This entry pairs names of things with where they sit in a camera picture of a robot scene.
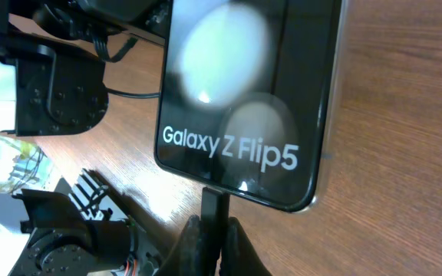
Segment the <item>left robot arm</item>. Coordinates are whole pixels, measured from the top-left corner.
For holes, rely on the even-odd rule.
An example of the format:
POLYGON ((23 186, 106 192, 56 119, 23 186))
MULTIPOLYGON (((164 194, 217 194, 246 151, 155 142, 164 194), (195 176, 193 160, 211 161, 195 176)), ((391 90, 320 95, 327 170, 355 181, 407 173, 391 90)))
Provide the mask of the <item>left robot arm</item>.
MULTIPOLYGON (((0 1, 0 132, 70 135, 95 127, 108 107, 104 67, 120 61, 136 38, 110 55, 110 24, 50 2, 37 4, 35 20, 55 21, 67 34, 41 38, 11 26, 8 16, 17 7, 15 1, 0 1)), ((86 275, 126 267, 157 274, 166 256, 148 228, 131 217, 84 217, 106 195, 104 185, 96 186, 86 205, 75 205, 59 192, 17 189, 0 195, 0 255, 7 240, 25 239, 10 274, 86 275)))

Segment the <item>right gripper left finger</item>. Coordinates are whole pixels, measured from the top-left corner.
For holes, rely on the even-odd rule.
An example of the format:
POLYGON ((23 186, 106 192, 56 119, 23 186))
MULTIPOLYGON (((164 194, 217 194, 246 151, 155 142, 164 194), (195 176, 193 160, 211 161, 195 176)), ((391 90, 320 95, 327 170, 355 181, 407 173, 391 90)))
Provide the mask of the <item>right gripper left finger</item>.
POLYGON ((204 275, 206 238, 198 215, 191 215, 156 276, 204 275))

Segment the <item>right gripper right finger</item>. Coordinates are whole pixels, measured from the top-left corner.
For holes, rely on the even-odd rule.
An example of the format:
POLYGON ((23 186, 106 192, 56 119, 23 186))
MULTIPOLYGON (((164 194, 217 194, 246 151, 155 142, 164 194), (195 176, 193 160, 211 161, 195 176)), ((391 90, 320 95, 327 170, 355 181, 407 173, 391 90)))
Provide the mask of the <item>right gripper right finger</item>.
POLYGON ((228 219, 221 251, 221 276, 271 276, 237 218, 228 219))

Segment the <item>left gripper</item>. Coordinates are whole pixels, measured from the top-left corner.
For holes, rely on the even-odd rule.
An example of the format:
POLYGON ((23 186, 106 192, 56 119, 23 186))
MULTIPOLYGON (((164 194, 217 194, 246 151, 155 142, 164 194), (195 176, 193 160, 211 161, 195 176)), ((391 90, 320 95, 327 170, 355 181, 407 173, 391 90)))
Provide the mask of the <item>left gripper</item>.
POLYGON ((62 136, 97 126, 109 105, 105 63, 89 52, 29 34, 0 34, 16 69, 16 136, 62 136))

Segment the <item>black Galaxy flip phone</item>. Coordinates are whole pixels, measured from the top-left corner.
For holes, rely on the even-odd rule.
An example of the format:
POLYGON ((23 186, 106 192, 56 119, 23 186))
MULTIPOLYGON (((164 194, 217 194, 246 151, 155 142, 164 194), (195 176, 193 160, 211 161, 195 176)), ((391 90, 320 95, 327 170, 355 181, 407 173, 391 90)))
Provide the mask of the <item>black Galaxy flip phone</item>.
POLYGON ((327 182, 344 0, 175 0, 153 156, 159 167, 283 212, 327 182))

